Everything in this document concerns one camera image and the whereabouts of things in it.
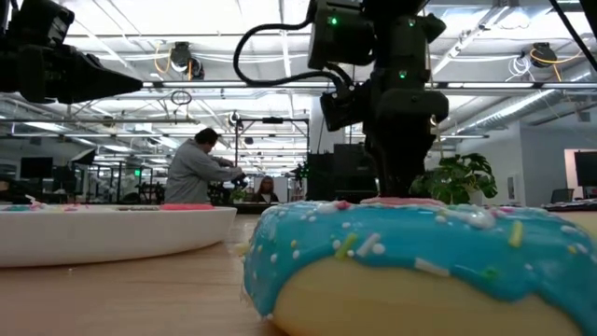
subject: green plant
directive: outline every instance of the green plant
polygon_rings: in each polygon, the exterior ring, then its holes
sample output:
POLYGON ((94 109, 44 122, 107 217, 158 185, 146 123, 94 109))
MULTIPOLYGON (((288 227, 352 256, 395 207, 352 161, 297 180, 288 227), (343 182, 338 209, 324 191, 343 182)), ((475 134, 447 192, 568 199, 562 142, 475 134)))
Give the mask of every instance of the green plant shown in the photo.
POLYGON ((412 193, 427 193, 446 204, 469 203, 470 194, 478 190, 487 198, 497 195, 492 166, 477 153, 443 158, 438 168, 418 176, 410 186, 412 193))
POLYGON ((230 193, 230 199, 233 201, 242 201, 246 197, 246 191, 237 188, 230 193))

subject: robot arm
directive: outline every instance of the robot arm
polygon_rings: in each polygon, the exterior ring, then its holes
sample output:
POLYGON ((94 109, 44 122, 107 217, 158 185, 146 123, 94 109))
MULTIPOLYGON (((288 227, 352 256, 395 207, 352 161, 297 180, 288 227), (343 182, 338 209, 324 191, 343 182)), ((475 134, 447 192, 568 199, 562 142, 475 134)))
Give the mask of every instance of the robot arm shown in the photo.
MULTIPOLYGON (((427 44, 446 25, 433 15, 417 15, 426 5, 423 1, 311 0, 303 23, 264 24, 247 32, 236 49, 234 70, 250 86, 275 86, 308 77, 330 79, 336 91, 324 93, 320 100, 328 130, 363 122, 381 196, 408 197, 410 184, 424 173, 425 155, 436 139, 433 125, 448 117, 449 111, 448 99, 441 92, 424 90, 430 77, 425 63, 427 44), (266 29, 301 29, 310 23, 309 67, 318 71, 276 80, 253 80, 242 73, 239 56, 251 35, 266 29), (374 65, 369 80, 356 85, 334 63, 374 65)), ((558 11, 557 1, 549 1, 558 11)), ((597 5, 592 0, 581 3, 595 30, 597 5)), ((569 30, 574 36, 574 29, 570 26, 569 30)), ((594 58, 586 54, 597 69, 594 58)))
POLYGON ((13 3, 8 29, 8 1, 0 0, 1 92, 18 91, 32 103, 85 102, 139 91, 143 82, 104 68, 91 54, 65 45, 75 13, 50 0, 13 3))

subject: orange cable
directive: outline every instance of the orange cable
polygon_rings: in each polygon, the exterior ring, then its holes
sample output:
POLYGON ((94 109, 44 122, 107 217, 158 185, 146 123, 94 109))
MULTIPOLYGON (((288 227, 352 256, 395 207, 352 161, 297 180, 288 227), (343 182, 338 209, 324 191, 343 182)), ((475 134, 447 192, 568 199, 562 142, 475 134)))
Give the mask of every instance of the orange cable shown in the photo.
POLYGON ((573 59, 577 59, 580 56, 580 54, 582 54, 582 50, 581 50, 578 52, 578 54, 576 54, 575 56, 573 56, 569 59, 565 59, 565 60, 561 60, 561 61, 548 61, 548 60, 543 60, 543 59, 540 59, 540 58, 534 56, 533 53, 535 51, 537 51, 537 49, 532 49, 531 52, 529 53, 529 55, 531 55, 531 58, 534 60, 537 60, 539 62, 543 62, 543 63, 547 63, 547 64, 562 64, 562 63, 570 62, 573 59))
POLYGON ((558 67, 556 66, 556 64, 553 64, 553 72, 556 73, 556 77, 558 78, 558 81, 562 81, 562 75, 560 75, 560 70, 558 70, 558 67))

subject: desk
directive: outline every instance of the desk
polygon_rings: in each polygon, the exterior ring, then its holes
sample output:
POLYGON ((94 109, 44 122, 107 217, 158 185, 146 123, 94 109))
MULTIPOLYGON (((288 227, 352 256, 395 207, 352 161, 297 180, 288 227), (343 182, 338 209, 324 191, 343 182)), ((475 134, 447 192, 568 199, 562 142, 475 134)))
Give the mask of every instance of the desk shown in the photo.
POLYGON ((0 270, 0 335, 282 336, 239 299, 229 250, 256 223, 237 216, 224 244, 169 257, 0 270))
POLYGON ((232 206, 238 209, 239 215, 261 215, 267 208, 277 205, 278 203, 235 203, 227 206, 232 206))

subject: white duct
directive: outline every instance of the white duct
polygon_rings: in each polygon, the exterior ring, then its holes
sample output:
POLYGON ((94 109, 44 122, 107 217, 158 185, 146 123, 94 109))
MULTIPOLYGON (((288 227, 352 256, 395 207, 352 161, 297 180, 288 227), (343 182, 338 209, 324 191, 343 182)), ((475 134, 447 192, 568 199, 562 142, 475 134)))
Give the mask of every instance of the white duct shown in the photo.
MULTIPOLYGON (((585 63, 568 71, 564 77, 566 82, 590 81, 593 76, 585 63)), ((539 90, 535 93, 506 99, 504 102, 494 105, 480 113, 473 120, 463 126, 458 126, 444 133, 462 134, 470 133, 476 129, 491 129, 496 126, 504 126, 512 121, 526 117, 549 105, 556 105, 565 97, 561 90, 539 90)))

